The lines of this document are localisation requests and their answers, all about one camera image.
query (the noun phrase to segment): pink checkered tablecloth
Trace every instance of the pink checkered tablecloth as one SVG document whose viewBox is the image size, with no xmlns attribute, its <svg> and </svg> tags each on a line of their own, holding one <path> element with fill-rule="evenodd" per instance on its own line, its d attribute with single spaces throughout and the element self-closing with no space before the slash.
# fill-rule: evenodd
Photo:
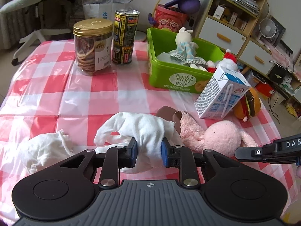
<svg viewBox="0 0 301 226">
<path fill-rule="evenodd" d="M 126 66 L 112 66 L 114 72 L 84 76 L 74 64 L 72 41 L 42 43 L 14 75 L 0 109 L 0 216 L 12 224 L 18 218 L 11 200 L 14 185 L 27 176 L 17 146 L 41 133 L 63 129 L 75 152 L 94 146 L 97 129 L 112 115 L 121 112 L 155 114 L 162 106 L 189 112 L 203 128 L 214 120 L 199 119 L 194 102 L 197 94 L 154 88 L 148 83 L 147 43 L 136 42 L 133 61 Z M 264 145 L 280 138 L 267 110 L 243 123 L 228 115 L 240 129 Z M 286 208 L 297 195 L 292 166 L 248 163 L 280 180 L 288 190 Z M 174 179 L 176 168 L 158 168 L 122 179 Z"/>
</svg>

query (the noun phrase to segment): screw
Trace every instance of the screw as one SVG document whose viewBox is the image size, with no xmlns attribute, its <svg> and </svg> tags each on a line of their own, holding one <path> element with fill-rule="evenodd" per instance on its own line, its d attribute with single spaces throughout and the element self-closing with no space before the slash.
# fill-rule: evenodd
<svg viewBox="0 0 301 226">
<path fill-rule="evenodd" d="M 187 178 L 183 181 L 186 186 L 196 186 L 199 182 L 194 178 Z"/>
<path fill-rule="evenodd" d="M 111 178 L 106 178 L 100 181 L 100 184 L 103 186 L 112 186 L 115 184 L 115 180 Z"/>
</svg>

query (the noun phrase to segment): santa plush toy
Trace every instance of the santa plush toy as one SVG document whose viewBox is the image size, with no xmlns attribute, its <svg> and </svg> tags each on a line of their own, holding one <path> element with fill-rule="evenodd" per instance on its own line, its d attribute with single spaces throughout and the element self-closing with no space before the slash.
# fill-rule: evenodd
<svg viewBox="0 0 301 226">
<path fill-rule="evenodd" d="M 208 67 L 210 68 L 213 68 L 213 65 L 211 64 L 211 62 L 208 64 L 207 62 L 207 65 Z M 236 58 L 235 56 L 231 53 L 231 50 L 230 49 L 227 49 L 226 50 L 226 53 L 223 57 L 223 59 L 217 64 L 216 68 L 219 67 L 219 66 L 222 66 L 222 67 L 225 67 L 227 69 L 231 69 L 231 70 L 234 70 L 234 71 L 238 71 L 238 67 L 237 67 L 237 64 L 236 64 Z"/>
</svg>

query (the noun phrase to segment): drawer handle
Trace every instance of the drawer handle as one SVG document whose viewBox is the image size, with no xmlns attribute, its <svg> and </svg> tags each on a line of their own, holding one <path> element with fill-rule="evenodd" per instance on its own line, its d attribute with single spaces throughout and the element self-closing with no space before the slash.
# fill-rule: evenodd
<svg viewBox="0 0 301 226">
<path fill-rule="evenodd" d="M 229 39 L 228 37 L 225 37 L 222 34 L 216 33 L 217 37 L 221 40 L 224 40 L 225 42 L 231 43 L 231 39 Z"/>
<path fill-rule="evenodd" d="M 261 58 L 257 57 L 257 56 L 255 56 L 255 60 L 258 61 L 261 64 L 264 64 L 264 61 Z"/>
</svg>

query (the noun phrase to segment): stuffed toy ear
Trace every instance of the stuffed toy ear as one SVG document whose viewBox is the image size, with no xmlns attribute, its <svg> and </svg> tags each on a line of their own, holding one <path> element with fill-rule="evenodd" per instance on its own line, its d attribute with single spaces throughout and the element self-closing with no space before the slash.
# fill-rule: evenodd
<svg viewBox="0 0 301 226">
<path fill-rule="evenodd" d="M 186 28 L 185 27 L 182 27 L 179 32 L 185 32 Z"/>
<path fill-rule="evenodd" d="M 202 153 L 204 149 L 204 130 L 187 112 L 182 111 L 181 140 L 192 151 Z"/>
<path fill-rule="evenodd" d="M 258 147 L 257 143 L 254 139 L 245 131 L 240 131 L 241 139 L 242 139 L 242 147 Z"/>
<path fill-rule="evenodd" d="M 185 31 L 185 32 L 188 32 L 188 33 L 192 34 L 192 33 L 193 33 L 193 30 L 187 30 L 187 31 Z"/>
</svg>

